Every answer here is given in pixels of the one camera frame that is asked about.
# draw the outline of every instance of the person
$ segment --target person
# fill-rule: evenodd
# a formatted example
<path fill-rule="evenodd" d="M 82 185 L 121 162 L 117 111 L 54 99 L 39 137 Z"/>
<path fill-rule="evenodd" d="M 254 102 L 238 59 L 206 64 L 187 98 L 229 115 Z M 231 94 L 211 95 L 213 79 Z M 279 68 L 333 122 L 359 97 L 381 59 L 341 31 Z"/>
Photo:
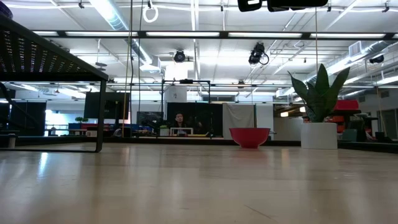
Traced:
<path fill-rule="evenodd" d="M 182 113 L 175 114 L 174 128 L 186 128 L 187 125 L 184 122 L 184 115 Z"/>
<path fill-rule="evenodd" d="M 175 114 L 175 118 L 174 118 L 174 125 L 173 125 L 173 128 L 187 128 L 187 124 L 185 124 L 185 121 L 184 121 L 184 115 L 182 114 L 182 113 L 176 113 Z M 179 129 L 179 130 L 177 130 L 177 133 L 176 133 L 178 136 L 179 135 L 184 135 L 184 136 L 186 136 L 187 135 L 187 132 L 186 131 L 184 131 L 184 130 L 181 130 L 181 129 Z"/>

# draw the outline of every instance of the white planter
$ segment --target white planter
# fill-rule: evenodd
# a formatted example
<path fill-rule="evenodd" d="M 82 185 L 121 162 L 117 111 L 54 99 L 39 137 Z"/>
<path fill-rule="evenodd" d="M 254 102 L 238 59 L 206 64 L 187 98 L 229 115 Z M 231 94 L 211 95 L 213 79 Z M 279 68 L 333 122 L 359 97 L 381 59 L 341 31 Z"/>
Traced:
<path fill-rule="evenodd" d="M 160 136 L 169 136 L 170 129 L 169 128 L 161 128 L 160 129 Z"/>
<path fill-rule="evenodd" d="M 301 148 L 337 149 L 337 124 L 335 123 L 302 124 Z"/>

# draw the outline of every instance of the security camera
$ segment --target security camera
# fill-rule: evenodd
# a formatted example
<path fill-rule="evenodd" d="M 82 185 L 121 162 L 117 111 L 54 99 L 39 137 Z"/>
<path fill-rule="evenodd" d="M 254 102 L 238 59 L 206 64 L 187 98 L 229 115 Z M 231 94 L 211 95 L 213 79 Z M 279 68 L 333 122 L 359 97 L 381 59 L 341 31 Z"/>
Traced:
<path fill-rule="evenodd" d="M 177 63 L 182 63 L 185 61 L 185 54 L 183 50 L 178 50 L 174 55 L 174 61 Z"/>
<path fill-rule="evenodd" d="M 267 58 L 267 62 L 261 62 L 261 60 L 266 57 Z M 263 43 L 257 43 L 256 46 L 254 46 L 253 50 L 250 53 L 250 57 L 249 57 L 249 63 L 251 65 L 256 65 L 258 63 L 262 64 L 262 65 L 266 65 L 269 62 L 269 57 L 266 54 L 266 49 L 264 48 L 264 44 Z"/>
<path fill-rule="evenodd" d="M 378 56 L 378 57 L 369 59 L 369 62 L 370 62 L 370 63 L 381 63 L 381 62 L 383 62 L 383 61 L 384 61 L 384 56 L 383 56 L 383 55 L 380 55 L 380 56 Z"/>

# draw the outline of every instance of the red object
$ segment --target red object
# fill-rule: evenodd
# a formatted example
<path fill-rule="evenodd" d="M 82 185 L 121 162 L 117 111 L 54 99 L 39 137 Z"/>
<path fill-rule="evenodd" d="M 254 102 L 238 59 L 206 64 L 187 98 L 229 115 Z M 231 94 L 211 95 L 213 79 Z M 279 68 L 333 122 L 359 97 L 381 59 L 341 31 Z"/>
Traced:
<path fill-rule="evenodd" d="M 98 124 L 81 124 L 81 129 L 85 129 L 85 130 L 87 130 L 87 128 L 88 127 L 97 127 L 98 126 Z M 105 131 L 109 131 L 110 130 L 110 127 L 109 127 L 109 125 L 108 124 L 104 124 L 104 130 Z"/>
<path fill-rule="evenodd" d="M 359 104 L 356 100 L 338 100 L 335 110 L 358 110 Z"/>
<path fill-rule="evenodd" d="M 257 149 L 268 139 L 270 128 L 230 128 L 232 139 L 242 148 Z"/>
<path fill-rule="evenodd" d="M 337 133 L 343 133 L 344 130 L 345 130 L 345 126 L 344 125 L 337 126 Z"/>

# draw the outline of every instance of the wooden floor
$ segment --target wooden floor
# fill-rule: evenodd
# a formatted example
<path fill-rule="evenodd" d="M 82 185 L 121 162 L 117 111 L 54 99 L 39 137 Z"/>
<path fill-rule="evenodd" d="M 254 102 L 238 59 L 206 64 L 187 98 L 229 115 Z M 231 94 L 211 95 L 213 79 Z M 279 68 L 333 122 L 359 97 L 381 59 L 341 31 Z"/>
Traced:
<path fill-rule="evenodd" d="M 0 151 L 1 224 L 397 220 L 395 154 L 155 144 Z"/>

